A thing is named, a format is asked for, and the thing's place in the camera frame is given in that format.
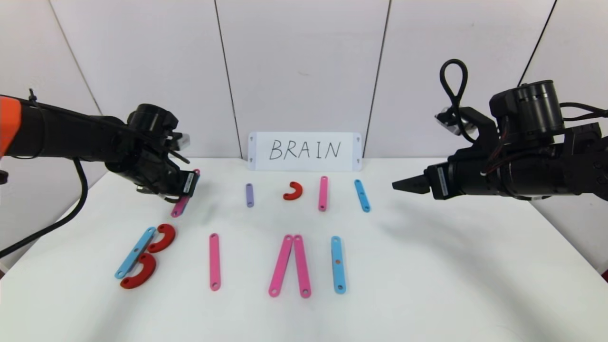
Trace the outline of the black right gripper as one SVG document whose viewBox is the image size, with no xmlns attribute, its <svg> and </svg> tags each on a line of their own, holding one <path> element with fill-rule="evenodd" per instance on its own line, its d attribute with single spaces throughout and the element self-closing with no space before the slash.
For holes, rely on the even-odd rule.
<svg viewBox="0 0 608 342">
<path fill-rule="evenodd" d="M 395 190 L 424 194 L 432 191 L 436 200 L 458 196 L 500 196 L 496 185 L 483 177 L 480 171 L 488 157 L 484 154 L 453 154 L 441 164 L 428 166 L 424 175 L 395 181 Z"/>
</svg>

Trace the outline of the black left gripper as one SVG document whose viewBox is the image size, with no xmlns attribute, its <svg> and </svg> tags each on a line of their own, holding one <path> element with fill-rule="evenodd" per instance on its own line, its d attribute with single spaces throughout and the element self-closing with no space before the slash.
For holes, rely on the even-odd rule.
<svg viewBox="0 0 608 342">
<path fill-rule="evenodd" d="M 199 170 L 178 171 L 167 176 L 167 196 L 192 197 L 199 180 Z"/>
</svg>

